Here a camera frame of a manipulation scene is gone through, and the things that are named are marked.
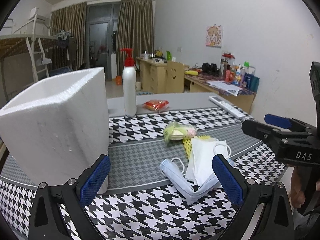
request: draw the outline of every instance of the curtain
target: curtain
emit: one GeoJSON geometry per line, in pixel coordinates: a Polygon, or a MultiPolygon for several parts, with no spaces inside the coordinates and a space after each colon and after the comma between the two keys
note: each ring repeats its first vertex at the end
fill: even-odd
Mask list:
{"type": "MultiPolygon", "coordinates": [[[[84,63],[85,46],[85,16],[87,3],[78,3],[53,11],[50,26],[53,32],[57,30],[71,30],[77,41],[76,61],[72,64],[73,70],[78,70],[84,63]]],[[[49,50],[49,57],[52,59],[51,69],[57,69],[70,65],[67,61],[67,50],[54,47],[49,50]]]]}
{"type": "Polygon", "coordinates": [[[132,48],[133,58],[142,51],[153,52],[153,12],[152,0],[121,0],[116,36],[117,72],[122,75],[125,52],[122,48],[132,48]]]}

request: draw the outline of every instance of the wooden chair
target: wooden chair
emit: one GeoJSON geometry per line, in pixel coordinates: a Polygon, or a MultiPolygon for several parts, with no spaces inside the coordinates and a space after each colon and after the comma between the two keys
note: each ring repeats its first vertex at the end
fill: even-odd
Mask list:
{"type": "Polygon", "coordinates": [[[184,90],[184,65],[178,62],[168,61],[165,67],[166,93],[183,93],[184,90]]]}

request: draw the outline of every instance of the face mask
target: face mask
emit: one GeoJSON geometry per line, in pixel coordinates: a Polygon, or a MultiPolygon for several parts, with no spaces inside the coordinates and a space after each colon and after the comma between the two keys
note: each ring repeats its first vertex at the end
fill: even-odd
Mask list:
{"type": "Polygon", "coordinates": [[[217,154],[222,154],[225,159],[231,155],[231,149],[227,141],[203,141],[191,140],[191,154],[186,172],[186,179],[194,182],[194,185],[202,186],[212,175],[212,159],[217,154]]]}
{"type": "MultiPolygon", "coordinates": [[[[175,185],[176,189],[186,198],[187,205],[192,205],[196,202],[199,198],[206,195],[210,190],[212,190],[215,185],[219,182],[218,178],[214,173],[205,181],[205,183],[198,188],[197,191],[194,191],[193,187],[187,182],[187,180],[182,176],[178,166],[172,162],[173,160],[179,160],[183,166],[182,172],[184,172],[184,165],[179,158],[173,158],[171,161],[165,159],[160,164],[160,169],[162,173],[168,177],[168,179],[175,185]]],[[[228,162],[231,166],[235,166],[234,162],[228,159],[228,162]]]]}

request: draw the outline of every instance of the orange box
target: orange box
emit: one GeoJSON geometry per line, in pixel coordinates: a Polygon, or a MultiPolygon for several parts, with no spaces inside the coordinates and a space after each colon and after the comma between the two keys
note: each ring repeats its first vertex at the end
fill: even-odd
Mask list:
{"type": "Polygon", "coordinates": [[[122,77],[121,76],[117,76],[116,77],[116,85],[117,86],[121,86],[122,85],[122,77]]]}

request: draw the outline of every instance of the paper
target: paper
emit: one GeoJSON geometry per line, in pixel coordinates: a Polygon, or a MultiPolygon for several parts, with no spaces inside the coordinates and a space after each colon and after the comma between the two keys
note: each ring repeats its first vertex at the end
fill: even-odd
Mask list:
{"type": "Polygon", "coordinates": [[[224,90],[228,94],[234,95],[235,97],[238,95],[239,90],[242,90],[241,87],[226,83],[224,81],[207,81],[207,83],[209,86],[224,90]]]}

